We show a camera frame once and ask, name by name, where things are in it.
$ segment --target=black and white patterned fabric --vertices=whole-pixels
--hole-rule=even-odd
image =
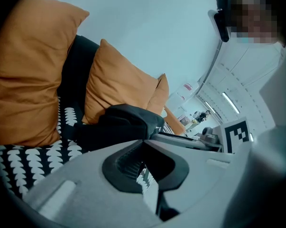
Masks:
[[[163,132],[175,134],[167,122],[165,122],[165,124],[164,124]]]
[[[76,107],[62,103],[59,98],[57,130],[60,134],[64,125],[73,126],[82,120],[82,116]],[[75,142],[62,137],[42,148],[0,145],[0,176],[6,188],[22,198],[47,175],[85,152]]]

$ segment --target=cushion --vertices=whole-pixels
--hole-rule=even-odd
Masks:
[[[111,105],[129,104],[146,109],[157,83],[157,79],[132,65],[102,39],[86,86],[83,122],[96,124]]]
[[[161,115],[166,101],[169,97],[169,86],[166,74],[162,74],[158,81],[158,86],[147,105],[147,110]]]
[[[0,32],[0,144],[42,146],[56,130],[63,64],[89,12],[56,0],[19,0]]]

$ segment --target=throw pillow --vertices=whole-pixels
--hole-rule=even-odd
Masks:
[[[0,144],[42,146],[56,130],[63,64],[89,12],[56,0],[19,0],[0,32]]]
[[[158,86],[147,105],[147,110],[161,115],[166,101],[169,97],[169,86],[166,74],[162,74],[158,81]]]
[[[131,64],[106,40],[95,53],[86,86],[83,122],[96,124],[111,105],[147,108],[158,80]]]

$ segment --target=ceiling light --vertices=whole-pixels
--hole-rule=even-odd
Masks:
[[[207,101],[205,101],[205,103],[206,103],[206,105],[208,105],[208,107],[209,107],[214,113],[216,113],[216,112],[213,110],[213,108],[208,104]]]
[[[231,99],[228,97],[228,95],[226,95],[225,92],[222,93],[222,95],[225,97],[225,99],[229,102],[229,104],[231,104],[232,108],[236,111],[237,114],[240,114],[240,111],[237,109],[237,107],[235,106],[235,104],[231,101]]]
[[[253,142],[253,137],[252,134],[250,133],[250,140]]]

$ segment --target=ceiling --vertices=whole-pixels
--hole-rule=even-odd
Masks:
[[[275,126],[273,118],[259,94],[259,90],[277,69],[280,44],[239,44],[234,40],[223,43],[197,98],[207,101],[217,112],[221,123],[246,117],[254,136]],[[237,114],[223,97],[225,92],[239,109]]]

